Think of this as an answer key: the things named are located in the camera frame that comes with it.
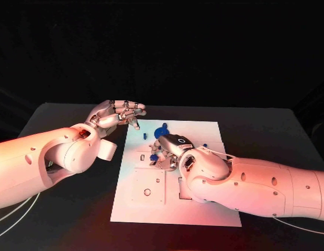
black curtain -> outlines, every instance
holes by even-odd
[[[321,6],[0,5],[0,141],[45,102],[300,110],[322,82]]]

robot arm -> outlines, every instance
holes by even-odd
[[[84,172],[95,157],[110,161],[115,144],[101,138],[118,124],[139,130],[134,117],[144,114],[143,104],[105,100],[84,123],[0,143],[0,208]]]
[[[170,151],[182,185],[196,202],[214,201],[231,210],[263,217],[324,221],[324,172],[259,159],[232,157],[225,161],[202,146],[180,150],[178,139],[180,136],[167,134],[157,141],[160,150]],[[165,161],[156,161],[157,168],[165,169]]]

table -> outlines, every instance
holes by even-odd
[[[20,137],[84,122],[94,106],[42,104]],[[149,106],[146,111],[143,119],[217,121],[225,151],[234,156],[324,170],[289,109]],[[243,227],[110,222],[126,132],[126,125],[118,126],[105,138],[117,144],[113,160],[97,159],[82,174],[40,193],[29,214],[0,237],[0,250],[324,250],[324,235],[244,213]],[[3,220],[0,232],[23,212]],[[324,231],[322,221],[283,220]]]

small blue piece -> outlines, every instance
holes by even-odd
[[[156,156],[156,154],[152,154],[152,155],[150,155],[150,161],[157,161],[157,156]]]
[[[154,130],[154,137],[159,138],[160,135],[169,134],[169,131],[166,129],[166,123],[163,123],[162,127],[156,128]]]

white board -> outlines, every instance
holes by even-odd
[[[215,202],[201,204],[189,200],[183,192],[180,196],[178,169],[166,172],[149,166],[149,145],[156,140],[154,129],[162,123],[169,133],[185,136],[195,147],[206,144],[211,150],[225,152],[217,122],[139,120],[140,130],[127,129],[110,221],[241,226],[238,212]]]

